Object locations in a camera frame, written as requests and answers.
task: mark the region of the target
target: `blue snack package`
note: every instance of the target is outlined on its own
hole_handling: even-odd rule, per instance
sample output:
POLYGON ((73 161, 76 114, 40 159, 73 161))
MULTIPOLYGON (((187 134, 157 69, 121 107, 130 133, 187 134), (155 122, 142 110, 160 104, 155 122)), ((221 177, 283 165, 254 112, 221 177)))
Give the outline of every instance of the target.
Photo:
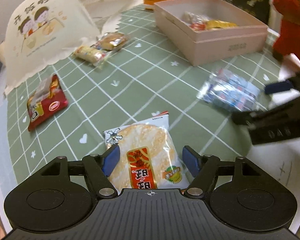
POLYGON ((254 109, 260 89, 230 70, 220 69, 201 87, 197 98, 215 106, 233 111, 254 109))

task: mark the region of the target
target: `red doll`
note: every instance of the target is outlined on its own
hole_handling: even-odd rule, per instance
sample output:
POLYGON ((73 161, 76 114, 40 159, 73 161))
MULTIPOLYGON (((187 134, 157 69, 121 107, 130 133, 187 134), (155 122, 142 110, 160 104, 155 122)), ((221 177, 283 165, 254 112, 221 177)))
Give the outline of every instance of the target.
POLYGON ((300 0, 273 0, 273 5, 283 15, 273 57, 282 61, 283 56, 294 53, 300 60, 300 0))

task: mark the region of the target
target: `pink box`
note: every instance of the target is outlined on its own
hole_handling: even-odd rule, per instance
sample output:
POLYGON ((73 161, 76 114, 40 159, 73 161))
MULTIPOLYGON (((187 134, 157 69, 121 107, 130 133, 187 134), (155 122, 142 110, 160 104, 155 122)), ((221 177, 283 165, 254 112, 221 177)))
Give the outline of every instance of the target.
POLYGON ((154 4, 157 26, 194 66, 262 51, 268 26, 223 0, 168 0, 154 4), (184 12, 206 15, 215 20, 233 22, 238 27, 193 31, 181 19, 184 12))

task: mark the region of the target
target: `green tablecloth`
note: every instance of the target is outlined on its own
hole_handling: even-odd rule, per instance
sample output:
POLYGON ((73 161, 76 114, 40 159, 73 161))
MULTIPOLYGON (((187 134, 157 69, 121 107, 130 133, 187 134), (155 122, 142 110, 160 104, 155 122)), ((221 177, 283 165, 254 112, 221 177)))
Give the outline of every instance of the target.
MULTIPOLYGON (((184 145, 190 145, 200 154, 222 160, 247 155, 251 142, 246 128, 232 124, 226 111, 199 102, 196 94, 217 67, 228 68, 261 89, 276 81, 280 68, 269 52, 274 40, 271 34, 263 53, 192 67, 143 6, 124 12, 119 30, 135 41, 114 54, 103 70, 68 57, 47 66, 8 95, 8 140, 18 183, 56 156, 65 155, 72 161, 101 154, 106 149, 104 130, 162 111, 169 111, 170 134, 179 154, 184 145), (69 106, 29 133, 26 101, 39 81, 52 73, 58 74, 69 106)), ((260 107, 267 107, 269 101, 262 94, 260 107)))

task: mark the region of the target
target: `ribbed gray surface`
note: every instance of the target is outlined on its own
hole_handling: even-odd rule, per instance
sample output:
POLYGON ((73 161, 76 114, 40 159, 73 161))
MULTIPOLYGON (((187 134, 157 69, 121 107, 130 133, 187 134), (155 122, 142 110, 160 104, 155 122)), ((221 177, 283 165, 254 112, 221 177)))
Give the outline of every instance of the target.
POLYGON ((13 240, 296 240, 288 230, 269 234, 236 231, 219 222, 201 200, 176 190, 125 189, 121 196, 101 200, 81 224, 54 234, 19 229, 13 240))

